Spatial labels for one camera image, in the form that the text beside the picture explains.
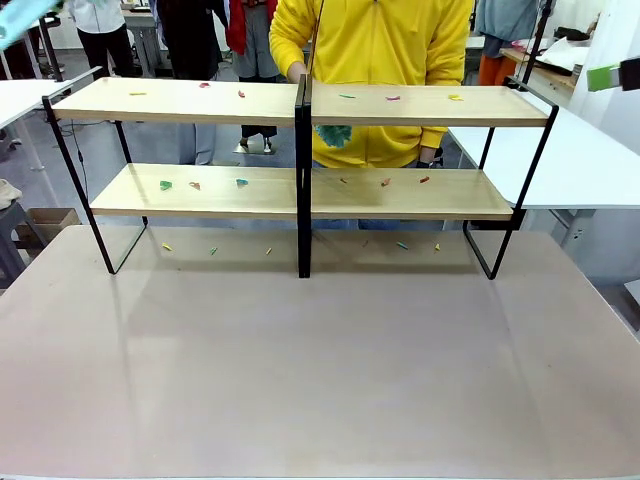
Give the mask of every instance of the white desk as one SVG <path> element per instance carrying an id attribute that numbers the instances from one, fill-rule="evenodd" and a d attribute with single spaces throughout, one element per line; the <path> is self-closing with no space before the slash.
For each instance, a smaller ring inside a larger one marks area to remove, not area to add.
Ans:
<path id="1" fill-rule="evenodd" d="M 548 112 L 543 102 L 526 94 L 531 103 Z M 463 156 L 478 165 L 487 128 L 451 128 Z M 485 172 L 498 191 L 515 205 L 538 146 L 542 128 L 497 128 Z M 640 157 L 590 123 L 564 108 L 527 193 L 527 210 L 557 210 L 568 231 L 562 246 L 569 252 L 579 245 L 596 209 L 640 208 Z M 568 210 L 578 210 L 570 215 Z"/>
<path id="2" fill-rule="evenodd" d="M 64 90 L 68 85 L 70 82 L 56 83 L 53 80 L 0 81 L 0 128 L 15 122 L 16 130 L 26 150 L 29 166 L 32 171 L 41 174 L 44 189 L 55 206 L 58 205 L 55 192 L 33 145 L 29 131 L 20 118 L 41 105 L 44 95 Z"/>
<path id="3" fill-rule="evenodd" d="M 295 231 L 151 227 L 111 276 L 65 229 L 0 297 L 0 475 L 640 471 L 640 345 L 547 235 L 494 282 L 460 232 L 398 240 L 317 232 L 300 280 Z"/>

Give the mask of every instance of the shelf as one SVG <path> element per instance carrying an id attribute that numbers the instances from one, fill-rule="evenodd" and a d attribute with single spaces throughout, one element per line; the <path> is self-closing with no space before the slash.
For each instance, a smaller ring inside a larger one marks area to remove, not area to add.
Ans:
<path id="1" fill-rule="evenodd" d="M 131 164 L 91 204 L 98 215 L 295 220 L 295 170 Z M 239 187 L 236 179 L 249 182 Z M 160 182 L 173 186 L 160 190 Z M 200 184 L 200 190 L 189 185 Z"/>
<path id="2" fill-rule="evenodd" d="M 425 175 L 430 180 L 421 184 Z M 237 178 L 249 184 L 238 187 Z M 382 187 L 385 178 L 391 182 Z M 173 187 L 161 191 L 161 180 Z M 200 191 L 190 182 L 200 183 Z M 312 195 L 313 218 L 508 220 L 512 214 L 478 170 L 314 169 Z M 98 215 L 295 220 L 295 170 L 133 164 L 91 208 Z"/>
<path id="3" fill-rule="evenodd" d="M 101 78 L 53 109 L 59 119 L 293 127 L 297 85 L 207 82 L 209 87 L 200 88 L 201 83 Z"/>
<path id="4" fill-rule="evenodd" d="M 386 98 L 397 96 L 400 100 Z M 318 125 L 544 127 L 548 118 L 507 87 L 315 83 L 311 103 L 312 121 Z"/>

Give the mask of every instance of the wire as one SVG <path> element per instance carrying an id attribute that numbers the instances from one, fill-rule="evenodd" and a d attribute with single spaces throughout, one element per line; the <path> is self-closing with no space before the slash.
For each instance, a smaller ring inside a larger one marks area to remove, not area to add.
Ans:
<path id="1" fill-rule="evenodd" d="M 73 141 L 76 144 L 76 150 L 78 151 L 78 161 L 80 162 L 80 166 L 82 167 L 82 176 L 84 177 L 84 193 L 89 198 L 89 185 L 87 183 L 87 170 L 84 168 L 84 158 L 82 157 L 82 152 L 80 151 L 80 145 L 78 145 L 78 138 L 76 137 L 76 131 L 73 125 L 73 120 L 71 120 L 71 134 L 73 135 Z"/>
<path id="2" fill-rule="evenodd" d="M 316 24 L 316 31 L 313 32 L 313 42 L 311 43 L 311 58 L 309 59 L 309 75 L 313 72 L 313 62 L 316 59 L 316 41 L 318 40 L 318 32 L 320 31 L 320 21 L 322 20 L 322 10 L 324 9 L 324 0 L 320 4 L 320 13 L 318 13 L 318 23 Z"/>

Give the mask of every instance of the person's hand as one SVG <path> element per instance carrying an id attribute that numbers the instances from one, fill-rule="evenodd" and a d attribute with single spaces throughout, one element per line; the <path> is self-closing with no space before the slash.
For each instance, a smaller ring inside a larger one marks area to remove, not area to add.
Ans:
<path id="1" fill-rule="evenodd" d="M 422 151 L 420 152 L 420 159 L 418 160 L 421 163 L 426 163 L 429 165 L 436 158 L 436 149 L 431 147 L 422 147 Z"/>
<path id="2" fill-rule="evenodd" d="M 289 83 L 300 83 L 300 75 L 307 74 L 307 67 L 302 62 L 294 62 L 289 67 L 289 71 L 287 72 L 287 78 L 289 79 Z"/>

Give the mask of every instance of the black pants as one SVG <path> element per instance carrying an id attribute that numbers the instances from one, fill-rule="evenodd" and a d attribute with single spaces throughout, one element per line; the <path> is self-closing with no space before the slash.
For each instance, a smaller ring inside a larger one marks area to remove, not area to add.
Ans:
<path id="1" fill-rule="evenodd" d="M 278 77 L 267 77 L 260 78 L 260 75 L 256 75 L 255 77 L 238 77 L 240 82 L 248 82 L 248 83 L 276 83 L 276 79 Z M 242 137 L 249 138 L 254 135 L 261 133 L 263 137 L 275 137 L 278 134 L 277 127 L 263 127 L 260 125 L 243 125 L 242 126 Z"/>
<path id="2" fill-rule="evenodd" d="M 111 54 L 116 64 L 115 73 L 121 77 L 134 77 L 133 55 L 127 35 L 126 25 L 109 33 L 87 33 L 78 30 L 78 36 L 87 54 L 89 65 L 102 67 L 102 70 L 93 74 L 94 79 L 109 76 L 109 61 L 107 52 Z"/>

